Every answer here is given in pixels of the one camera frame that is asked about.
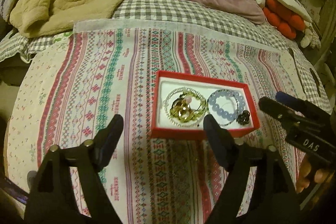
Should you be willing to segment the person's right hand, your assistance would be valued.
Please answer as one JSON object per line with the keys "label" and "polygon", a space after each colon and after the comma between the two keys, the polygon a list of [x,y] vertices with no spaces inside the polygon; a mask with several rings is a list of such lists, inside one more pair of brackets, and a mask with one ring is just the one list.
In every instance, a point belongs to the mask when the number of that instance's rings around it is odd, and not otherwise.
{"label": "person's right hand", "polygon": [[334,171],[329,169],[320,168],[314,171],[313,165],[310,162],[310,157],[306,154],[299,168],[299,174],[295,186],[296,193],[301,193],[304,189],[307,189],[311,182],[315,182],[316,184],[331,182],[333,176]]}

